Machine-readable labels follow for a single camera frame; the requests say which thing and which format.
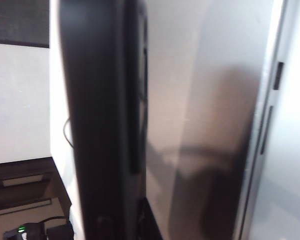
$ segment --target electronic device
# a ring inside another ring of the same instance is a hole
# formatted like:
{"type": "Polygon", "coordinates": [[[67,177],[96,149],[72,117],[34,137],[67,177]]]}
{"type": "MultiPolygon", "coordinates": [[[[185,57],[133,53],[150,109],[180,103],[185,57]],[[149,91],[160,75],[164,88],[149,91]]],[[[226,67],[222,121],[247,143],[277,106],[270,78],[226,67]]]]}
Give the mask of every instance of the electronic device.
{"type": "Polygon", "coordinates": [[[85,237],[161,239],[145,198],[146,6],[61,0],[59,15],[85,237]]]}

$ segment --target cable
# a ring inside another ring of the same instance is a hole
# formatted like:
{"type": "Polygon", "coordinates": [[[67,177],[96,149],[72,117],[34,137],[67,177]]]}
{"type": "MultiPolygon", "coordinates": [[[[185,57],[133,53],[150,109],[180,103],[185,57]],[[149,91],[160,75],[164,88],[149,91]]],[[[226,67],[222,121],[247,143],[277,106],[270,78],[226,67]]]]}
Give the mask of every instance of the cable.
{"type": "Polygon", "coordinates": [[[72,145],[72,143],[69,141],[69,139],[66,136],[66,125],[67,123],[70,121],[70,117],[68,117],[68,119],[65,121],[64,125],[63,125],[63,136],[65,138],[65,140],[69,143],[69,145],[74,148],[74,146],[72,145]]]}
{"type": "Polygon", "coordinates": [[[67,216],[52,216],[52,217],[49,217],[47,219],[40,221],[39,223],[45,223],[45,222],[48,222],[48,221],[54,220],[54,219],[69,219],[69,218],[67,216]]]}

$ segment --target metal surface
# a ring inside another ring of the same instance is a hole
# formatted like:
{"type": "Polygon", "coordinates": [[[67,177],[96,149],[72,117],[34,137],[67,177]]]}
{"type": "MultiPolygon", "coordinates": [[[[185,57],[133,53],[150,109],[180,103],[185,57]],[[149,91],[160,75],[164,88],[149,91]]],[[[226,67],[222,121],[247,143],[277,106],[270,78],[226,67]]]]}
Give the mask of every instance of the metal surface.
{"type": "Polygon", "coordinates": [[[272,109],[276,110],[278,90],[275,82],[279,62],[285,62],[287,43],[291,34],[295,1],[275,1],[272,11],[271,28],[267,43],[267,53],[263,66],[260,90],[254,115],[254,123],[245,167],[240,204],[236,217],[233,239],[248,239],[259,182],[261,179],[264,152],[267,150],[267,135],[271,124],[272,109]]]}
{"type": "Polygon", "coordinates": [[[300,1],[269,128],[249,233],[251,240],[300,240],[300,1]]]}
{"type": "Polygon", "coordinates": [[[147,6],[147,197],[165,240],[231,239],[273,1],[147,6]]]}

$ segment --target green light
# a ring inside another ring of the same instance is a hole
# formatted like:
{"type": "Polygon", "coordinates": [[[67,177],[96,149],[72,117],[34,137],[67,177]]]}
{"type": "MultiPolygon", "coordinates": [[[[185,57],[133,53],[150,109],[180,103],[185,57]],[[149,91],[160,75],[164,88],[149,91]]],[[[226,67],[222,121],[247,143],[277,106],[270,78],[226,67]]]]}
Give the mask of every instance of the green light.
{"type": "Polygon", "coordinates": [[[20,226],[19,228],[18,228],[18,233],[22,233],[22,232],[24,232],[26,230],[26,227],[25,226],[20,226]]]}

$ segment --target white wall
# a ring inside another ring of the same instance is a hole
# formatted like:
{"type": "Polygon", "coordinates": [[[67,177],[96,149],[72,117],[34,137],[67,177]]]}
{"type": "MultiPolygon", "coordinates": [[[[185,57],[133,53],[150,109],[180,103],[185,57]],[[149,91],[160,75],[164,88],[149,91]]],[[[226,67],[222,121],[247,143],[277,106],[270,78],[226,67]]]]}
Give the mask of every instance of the white wall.
{"type": "Polygon", "coordinates": [[[49,49],[0,44],[0,163],[50,156],[49,49]]]}
{"type": "Polygon", "coordinates": [[[69,117],[59,32],[59,0],[50,1],[50,149],[71,200],[70,220],[75,240],[84,240],[84,230],[73,149],[63,135],[69,117]]]}
{"type": "Polygon", "coordinates": [[[300,240],[300,1],[249,239],[300,240]]]}
{"type": "Polygon", "coordinates": [[[146,3],[147,197],[165,240],[229,239],[273,1],[146,3]]]}

